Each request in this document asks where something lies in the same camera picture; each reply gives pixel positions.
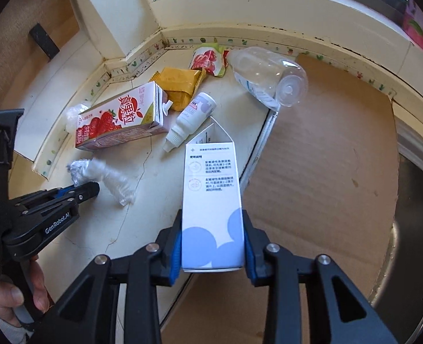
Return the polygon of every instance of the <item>strawberry juice carton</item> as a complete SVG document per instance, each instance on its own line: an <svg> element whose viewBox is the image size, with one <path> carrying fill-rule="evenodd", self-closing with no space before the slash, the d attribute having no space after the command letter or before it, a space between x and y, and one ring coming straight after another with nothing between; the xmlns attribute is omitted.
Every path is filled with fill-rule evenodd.
<svg viewBox="0 0 423 344"><path fill-rule="evenodd" d="M78 117L76 147L98 150L166 133L170 104L167 94L154 81L96 104Z"/></svg>

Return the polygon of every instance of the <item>human hand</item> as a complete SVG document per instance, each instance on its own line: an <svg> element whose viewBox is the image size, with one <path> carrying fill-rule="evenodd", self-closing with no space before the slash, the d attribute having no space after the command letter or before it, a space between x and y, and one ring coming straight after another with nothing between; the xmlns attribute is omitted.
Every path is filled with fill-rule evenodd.
<svg viewBox="0 0 423 344"><path fill-rule="evenodd" d="M30 261L30 278L33 284L33 302L40 311L49 309L49 298L44 286L44 274L36 262L38 256ZM0 318L9 324L20 327L20 322L15 316L13 309L23 304L24 297L20 289L8 282L0 281Z"/></svg>

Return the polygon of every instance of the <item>crumpled plastic bag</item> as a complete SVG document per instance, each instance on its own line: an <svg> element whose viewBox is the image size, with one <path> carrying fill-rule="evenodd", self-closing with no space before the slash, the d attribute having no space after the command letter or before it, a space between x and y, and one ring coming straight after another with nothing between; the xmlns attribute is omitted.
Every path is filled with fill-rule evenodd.
<svg viewBox="0 0 423 344"><path fill-rule="evenodd" d="M66 166L71 173L74 186L89 181L102 182L121 205L135 201L135 190L125 175L96 158L80 159Z"/></svg>
<svg viewBox="0 0 423 344"><path fill-rule="evenodd" d="M81 112L90 109L92 106L90 101L83 101L77 105L68 107L65 110L66 131L70 134L75 134L77 129L77 118Z"/></svg>

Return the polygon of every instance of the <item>blue gripper pad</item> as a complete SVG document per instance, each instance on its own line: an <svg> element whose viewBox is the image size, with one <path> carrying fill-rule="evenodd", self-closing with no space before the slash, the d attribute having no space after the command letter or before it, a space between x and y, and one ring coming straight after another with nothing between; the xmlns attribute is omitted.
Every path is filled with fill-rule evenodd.
<svg viewBox="0 0 423 344"><path fill-rule="evenodd" d="M56 197L56 198L62 197L62 196L64 196L64 195L65 195L68 191L71 191L71 190L73 190L73 189L75 189L75 186L74 186L74 185L70 185L70 186L64 187L63 189L60 189L60 190L56 193L55 197Z"/></svg>
<svg viewBox="0 0 423 344"><path fill-rule="evenodd" d="M246 230L244 232L245 235L245 270L246 276L251 281L252 285L254 286L254 282L256 281L256 266L254 263L254 253L253 249L251 248L251 244L248 240L248 236Z"/></svg>
<svg viewBox="0 0 423 344"><path fill-rule="evenodd" d="M180 275L180 268L181 268L181 232L178 232L176 236L175 245L173 246L173 251L171 253L171 260L170 260L170 275L169 281L170 285L173 286L175 284L176 279Z"/></svg>

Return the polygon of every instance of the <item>white carton box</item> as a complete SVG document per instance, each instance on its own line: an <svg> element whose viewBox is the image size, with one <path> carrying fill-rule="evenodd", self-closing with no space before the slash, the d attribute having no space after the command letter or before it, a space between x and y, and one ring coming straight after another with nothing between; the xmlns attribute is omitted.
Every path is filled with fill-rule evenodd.
<svg viewBox="0 0 423 344"><path fill-rule="evenodd" d="M231 271L245 263L235 146L216 120L206 123L186 145L182 268Z"/></svg>

